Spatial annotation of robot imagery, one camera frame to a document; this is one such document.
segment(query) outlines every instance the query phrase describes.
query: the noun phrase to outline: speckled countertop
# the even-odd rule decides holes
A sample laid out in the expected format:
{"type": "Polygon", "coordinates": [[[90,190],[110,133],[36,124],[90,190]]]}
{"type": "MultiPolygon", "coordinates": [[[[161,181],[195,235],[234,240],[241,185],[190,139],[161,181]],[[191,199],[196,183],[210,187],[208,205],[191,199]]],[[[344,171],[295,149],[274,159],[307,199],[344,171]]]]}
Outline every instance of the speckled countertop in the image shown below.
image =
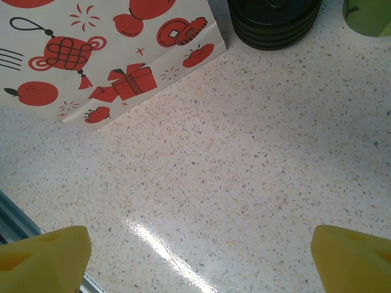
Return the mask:
{"type": "Polygon", "coordinates": [[[0,108],[0,189],[48,231],[88,227],[108,292],[321,292],[317,225],[391,238],[391,43],[324,0],[260,52],[211,2],[227,53],[98,132],[0,108]]]}

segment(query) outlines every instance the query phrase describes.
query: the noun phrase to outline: white paper bag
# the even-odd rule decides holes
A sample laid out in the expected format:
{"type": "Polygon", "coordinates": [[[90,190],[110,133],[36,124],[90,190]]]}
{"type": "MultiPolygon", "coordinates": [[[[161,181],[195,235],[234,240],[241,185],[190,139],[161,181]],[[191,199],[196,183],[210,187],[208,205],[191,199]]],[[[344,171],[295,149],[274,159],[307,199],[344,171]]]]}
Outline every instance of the white paper bag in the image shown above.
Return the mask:
{"type": "Polygon", "coordinates": [[[0,0],[0,104],[97,129],[225,51],[206,0],[0,0]]]}

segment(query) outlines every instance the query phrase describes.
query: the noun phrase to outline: red coin illustration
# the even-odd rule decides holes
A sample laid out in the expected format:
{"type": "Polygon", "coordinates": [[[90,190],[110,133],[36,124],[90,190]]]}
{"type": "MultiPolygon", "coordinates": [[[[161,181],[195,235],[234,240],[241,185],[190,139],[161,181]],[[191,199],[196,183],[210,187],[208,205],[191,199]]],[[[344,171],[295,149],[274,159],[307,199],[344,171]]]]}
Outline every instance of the red coin illustration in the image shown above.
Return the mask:
{"type": "Polygon", "coordinates": [[[183,46],[198,36],[207,24],[208,21],[204,17],[198,17],[191,23],[183,18],[173,18],[160,27],[156,40],[165,48],[183,46]]]}
{"type": "Polygon", "coordinates": [[[130,0],[129,10],[140,20],[151,20],[165,14],[174,3],[175,0],[130,0]]]}
{"type": "Polygon", "coordinates": [[[183,67],[191,68],[191,67],[198,65],[199,63],[204,61],[206,58],[208,58],[210,56],[210,54],[212,54],[213,49],[214,49],[213,44],[207,44],[204,47],[193,51],[189,55],[189,57],[187,59],[185,59],[185,61],[183,61],[183,67]]]}
{"type": "Polygon", "coordinates": [[[54,0],[1,0],[18,8],[36,8],[52,3],[54,0]]]}
{"type": "Polygon", "coordinates": [[[18,87],[18,90],[4,89],[13,96],[18,96],[21,103],[28,106],[45,106],[53,103],[59,96],[58,89],[47,82],[29,81],[18,87]]]}
{"type": "Polygon", "coordinates": [[[90,110],[86,113],[88,116],[85,119],[87,123],[99,123],[104,119],[110,118],[110,108],[108,107],[97,107],[96,110],[90,110]]]}

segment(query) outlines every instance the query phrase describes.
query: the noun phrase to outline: red chinese knot illustration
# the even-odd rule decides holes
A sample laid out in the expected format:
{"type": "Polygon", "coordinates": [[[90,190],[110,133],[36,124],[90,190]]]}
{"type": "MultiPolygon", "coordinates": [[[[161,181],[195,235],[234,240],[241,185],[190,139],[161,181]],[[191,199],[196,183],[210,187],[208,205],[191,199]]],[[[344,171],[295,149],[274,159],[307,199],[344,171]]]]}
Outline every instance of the red chinese knot illustration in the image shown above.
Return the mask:
{"type": "Polygon", "coordinates": [[[76,71],[81,75],[79,89],[92,87],[91,82],[84,74],[82,68],[87,64],[92,51],[103,49],[107,41],[103,37],[92,37],[87,42],[71,37],[56,37],[50,29],[44,29],[38,24],[21,17],[14,17],[10,20],[13,28],[19,31],[43,30],[51,39],[47,42],[43,56],[33,57],[29,60],[29,66],[33,70],[46,71],[50,68],[76,71]],[[33,28],[20,28],[14,25],[16,20],[27,21],[33,24],[33,28]]]}

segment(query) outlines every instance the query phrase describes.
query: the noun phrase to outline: red gift box illustration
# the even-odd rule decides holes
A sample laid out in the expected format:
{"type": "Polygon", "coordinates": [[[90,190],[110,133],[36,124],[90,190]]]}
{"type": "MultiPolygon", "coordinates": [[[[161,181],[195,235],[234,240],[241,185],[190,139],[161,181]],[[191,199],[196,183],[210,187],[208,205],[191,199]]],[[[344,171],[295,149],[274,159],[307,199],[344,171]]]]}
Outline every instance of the red gift box illustration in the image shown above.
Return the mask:
{"type": "Polygon", "coordinates": [[[47,42],[43,56],[33,57],[29,60],[29,66],[33,70],[46,71],[50,68],[77,71],[81,75],[79,89],[92,87],[91,82],[83,72],[83,67],[87,64],[92,51],[103,49],[107,41],[103,37],[92,37],[87,42],[71,37],[56,37],[53,31],[45,29],[39,24],[22,17],[14,17],[10,20],[10,25],[19,31],[42,30],[51,39],[47,42]],[[20,28],[14,25],[16,20],[27,21],[33,24],[32,28],[20,28]]]}
{"type": "Polygon", "coordinates": [[[112,70],[108,81],[113,80],[110,87],[97,87],[89,98],[112,103],[119,96],[125,101],[158,87],[151,68],[145,67],[145,63],[128,65],[126,73],[122,69],[112,70]]]}

